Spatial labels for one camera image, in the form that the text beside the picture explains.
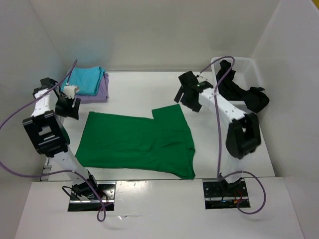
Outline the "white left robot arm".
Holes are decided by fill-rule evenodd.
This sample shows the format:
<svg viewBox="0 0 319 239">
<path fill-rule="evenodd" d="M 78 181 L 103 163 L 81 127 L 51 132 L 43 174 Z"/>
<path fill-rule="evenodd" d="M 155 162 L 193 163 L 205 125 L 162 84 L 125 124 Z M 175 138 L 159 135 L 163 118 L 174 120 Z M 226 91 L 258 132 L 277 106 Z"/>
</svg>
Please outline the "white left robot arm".
<svg viewBox="0 0 319 239">
<path fill-rule="evenodd" d="M 99 186 L 94 176 L 84 168 L 69 145 L 70 138 L 63 127 L 62 118 L 79 119 L 80 99 L 74 98 L 78 87 L 67 90 L 71 95 L 60 91 L 58 82 L 51 78 L 40 80 L 41 86 L 34 89 L 33 97 L 37 100 L 32 115 L 22 121 L 38 154 L 53 159 L 67 171 L 72 183 L 72 190 L 78 197 L 96 199 Z"/>
</svg>

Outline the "cyan t shirt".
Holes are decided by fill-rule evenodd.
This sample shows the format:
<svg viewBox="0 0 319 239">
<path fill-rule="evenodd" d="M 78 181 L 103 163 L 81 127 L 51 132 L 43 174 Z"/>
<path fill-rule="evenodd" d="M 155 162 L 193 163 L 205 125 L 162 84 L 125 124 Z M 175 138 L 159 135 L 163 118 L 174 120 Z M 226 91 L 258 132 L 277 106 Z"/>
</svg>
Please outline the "cyan t shirt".
<svg viewBox="0 0 319 239">
<path fill-rule="evenodd" d="M 105 69 L 102 67 L 78 68 L 75 67 L 69 77 L 69 85 L 79 88 L 78 95 L 95 96 Z"/>
</svg>

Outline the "purple t shirt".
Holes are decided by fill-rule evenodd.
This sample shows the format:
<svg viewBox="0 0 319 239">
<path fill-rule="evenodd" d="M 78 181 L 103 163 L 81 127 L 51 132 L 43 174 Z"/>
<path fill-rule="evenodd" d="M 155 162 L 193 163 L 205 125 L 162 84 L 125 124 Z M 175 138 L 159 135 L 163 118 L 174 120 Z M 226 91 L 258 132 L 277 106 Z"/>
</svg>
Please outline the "purple t shirt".
<svg viewBox="0 0 319 239">
<path fill-rule="evenodd" d="M 76 94 L 75 98 L 80 99 L 81 104 L 105 103 L 108 101 L 108 98 L 109 98 L 108 84 L 109 84 L 109 75 L 107 73 L 104 73 L 99 84 L 98 92 L 95 96 Z"/>
</svg>

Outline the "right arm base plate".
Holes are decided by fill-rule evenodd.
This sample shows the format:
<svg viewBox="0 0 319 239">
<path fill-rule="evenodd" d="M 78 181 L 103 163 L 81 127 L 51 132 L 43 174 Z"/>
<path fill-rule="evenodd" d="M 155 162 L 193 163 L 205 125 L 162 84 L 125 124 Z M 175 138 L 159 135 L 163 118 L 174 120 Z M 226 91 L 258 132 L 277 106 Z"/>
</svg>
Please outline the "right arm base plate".
<svg viewBox="0 0 319 239">
<path fill-rule="evenodd" d="M 238 205 L 240 208 L 249 208 L 250 202 L 244 179 L 240 178 L 234 183 L 226 180 L 204 180 L 203 192 L 205 208 L 208 209 L 232 209 Z"/>
</svg>

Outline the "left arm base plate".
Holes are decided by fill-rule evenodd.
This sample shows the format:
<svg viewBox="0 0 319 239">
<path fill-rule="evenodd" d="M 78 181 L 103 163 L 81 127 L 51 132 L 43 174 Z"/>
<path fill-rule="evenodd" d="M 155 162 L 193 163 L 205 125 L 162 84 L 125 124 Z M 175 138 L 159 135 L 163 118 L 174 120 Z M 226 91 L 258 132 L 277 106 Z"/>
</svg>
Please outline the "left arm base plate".
<svg viewBox="0 0 319 239">
<path fill-rule="evenodd" d="M 106 207 L 106 211 L 113 211 L 115 207 L 115 189 L 116 182 L 98 182 L 97 193 L 102 199 Z M 68 211 L 69 212 L 97 212 L 101 209 L 101 204 L 98 199 L 87 199 L 84 196 L 78 196 L 71 187 L 63 186 L 64 192 L 69 197 Z"/>
</svg>

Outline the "green t shirt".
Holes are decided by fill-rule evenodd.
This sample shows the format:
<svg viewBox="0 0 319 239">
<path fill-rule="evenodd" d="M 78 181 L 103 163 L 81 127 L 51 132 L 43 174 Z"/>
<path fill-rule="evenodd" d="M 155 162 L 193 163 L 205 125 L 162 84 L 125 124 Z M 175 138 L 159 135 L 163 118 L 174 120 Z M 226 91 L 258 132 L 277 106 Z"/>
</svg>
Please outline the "green t shirt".
<svg viewBox="0 0 319 239">
<path fill-rule="evenodd" d="M 195 145 L 180 105 L 152 118 L 89 112 L 76 158 L 84 167 L 129 168 L 195 178 Z"/>
</svg>

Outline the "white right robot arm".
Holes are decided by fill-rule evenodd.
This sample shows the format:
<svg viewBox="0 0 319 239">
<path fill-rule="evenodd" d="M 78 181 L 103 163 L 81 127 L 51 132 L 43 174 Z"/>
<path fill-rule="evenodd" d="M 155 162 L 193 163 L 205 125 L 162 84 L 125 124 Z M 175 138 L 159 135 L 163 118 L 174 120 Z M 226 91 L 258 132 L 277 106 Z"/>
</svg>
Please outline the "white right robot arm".
<svg viewBox="0 0 319 239">
<path fill-rule="evenodd" d="M 261 144 L 259 120 L 255 113 L 246 113 L 221 96 L 208 81 L 199 82 L 192 71 L 178 77 L 181 87 L 174 101 L 194 112 L 202 107 L 216 115 L 218 127 L 217 181 L 224 196 L 236 190 L 244 173 L 241 162 Z"/>
</svg>

